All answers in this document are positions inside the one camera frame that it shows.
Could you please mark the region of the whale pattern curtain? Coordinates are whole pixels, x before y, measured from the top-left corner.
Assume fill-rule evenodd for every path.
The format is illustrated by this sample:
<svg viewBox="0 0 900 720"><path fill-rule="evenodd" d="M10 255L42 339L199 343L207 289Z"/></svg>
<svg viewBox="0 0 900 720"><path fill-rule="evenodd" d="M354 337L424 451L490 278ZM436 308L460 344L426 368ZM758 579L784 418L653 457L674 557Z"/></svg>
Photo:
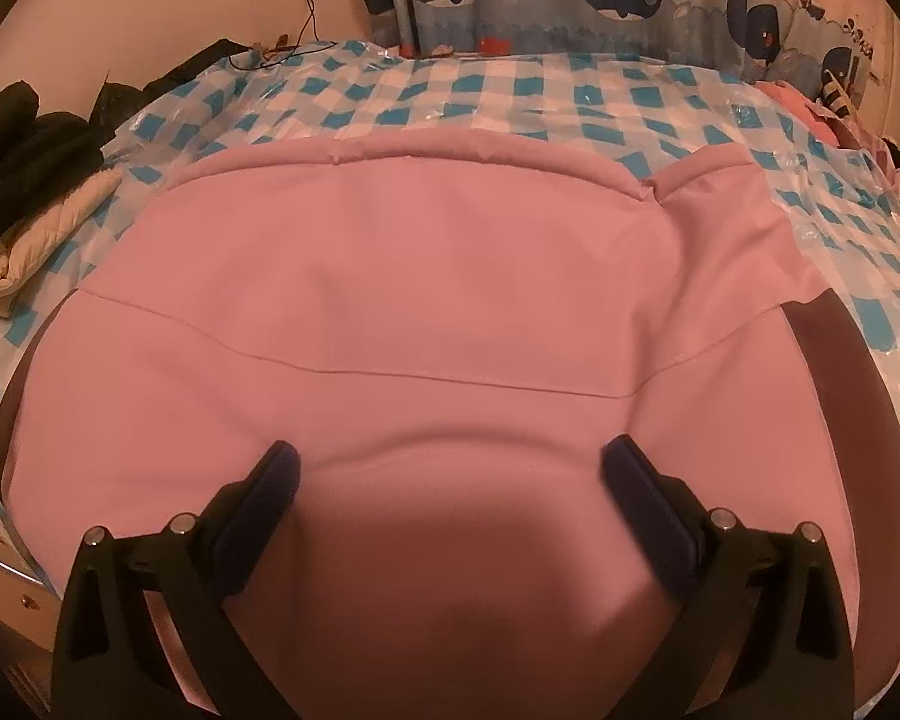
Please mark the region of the whale pattern curtain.
<svg viewBox="0 0 900 720"><path fill-rule="evenodd" d="M364 0L375 43L406 54L642 55L852 98L880 76L884 0Z"/></svg>

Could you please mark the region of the black padded coat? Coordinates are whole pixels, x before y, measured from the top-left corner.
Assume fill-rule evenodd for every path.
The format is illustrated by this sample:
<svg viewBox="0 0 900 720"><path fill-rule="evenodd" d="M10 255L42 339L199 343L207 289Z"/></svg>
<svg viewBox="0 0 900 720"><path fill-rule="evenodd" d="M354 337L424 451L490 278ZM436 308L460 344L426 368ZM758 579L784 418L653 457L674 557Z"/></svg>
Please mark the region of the black padded coat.
<svg viewBox="0 0 900 720"><path fill-rule="evenodd" d="M66 110L41 114L29 83L6 86L0 93L0 238L100 171L103 145L119 124L244 50L242 44L219 39L144 88L107 82L87 119Z"/></svg>

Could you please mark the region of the cream quilted coat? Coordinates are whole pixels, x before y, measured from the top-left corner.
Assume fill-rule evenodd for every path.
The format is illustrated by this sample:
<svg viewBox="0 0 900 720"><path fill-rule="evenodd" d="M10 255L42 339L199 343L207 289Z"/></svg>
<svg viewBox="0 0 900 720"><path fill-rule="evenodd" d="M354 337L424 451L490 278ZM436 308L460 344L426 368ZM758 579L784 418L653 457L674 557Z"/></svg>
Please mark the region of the cream quilted coat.
<svg viewBox="0 0 900 720"><path fill-rule="evenodd" d="M17 294L58 247L107 200L121 181L116 167L103 169L0 238L0 317L7 319Z"/></svg>

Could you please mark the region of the pile of clothes at right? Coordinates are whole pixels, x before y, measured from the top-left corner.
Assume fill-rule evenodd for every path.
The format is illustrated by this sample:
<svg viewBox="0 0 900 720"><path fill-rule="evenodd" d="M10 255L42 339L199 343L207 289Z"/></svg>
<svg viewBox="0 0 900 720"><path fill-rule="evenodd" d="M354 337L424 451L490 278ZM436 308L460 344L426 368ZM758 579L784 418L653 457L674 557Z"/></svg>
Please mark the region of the pile of clothes at right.
<svg viewBox="0 0 900 720"><path fill-rule="evenodd" d="M823 86L811 101L789 82L758 82L756 88L802 122L816 140L832 148L863 149L894 188L900 203L900 148L888 138L866 130L857 108L831 70L823 71Z"/></svg>

